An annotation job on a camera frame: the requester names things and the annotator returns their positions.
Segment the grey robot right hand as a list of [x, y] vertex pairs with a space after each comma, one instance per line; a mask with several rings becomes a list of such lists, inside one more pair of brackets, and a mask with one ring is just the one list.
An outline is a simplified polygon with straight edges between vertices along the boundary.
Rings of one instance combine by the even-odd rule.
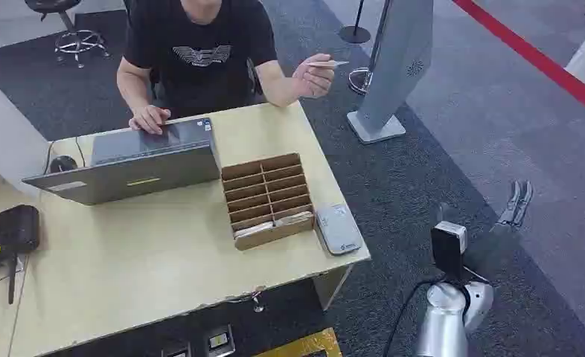
[[485, 273], [501, 258], [500, 254], [517, 239], [516, 231], [523, 224], [529, 203], [534, 195], [530, 181], [514, 180], [506, 208], [489, 231], [477, 236], [463, 253], [462, 277], [488, 282]]

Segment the person's left hand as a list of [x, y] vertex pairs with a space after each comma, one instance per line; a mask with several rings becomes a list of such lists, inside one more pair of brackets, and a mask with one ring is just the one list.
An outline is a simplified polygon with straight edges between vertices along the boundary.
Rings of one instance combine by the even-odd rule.
[[331, 67], [315, 67], [315, 62], [328, 62], [329, 54], [315, 54], [306, 58], [292, 75], [295, 93], [299, 97], [319, 98], [325, 96], [332, 85], [334, 69]]

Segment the person's right hand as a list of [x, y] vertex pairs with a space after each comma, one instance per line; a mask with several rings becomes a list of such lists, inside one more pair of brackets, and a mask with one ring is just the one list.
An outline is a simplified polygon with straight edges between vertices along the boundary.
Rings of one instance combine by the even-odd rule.
[[153, 135], [161, 135], [164, 123], [171, 117], [169, 109], [148, 105], [136, 108], [129, 119], [129, 127], [133, 130], [142, 130]]

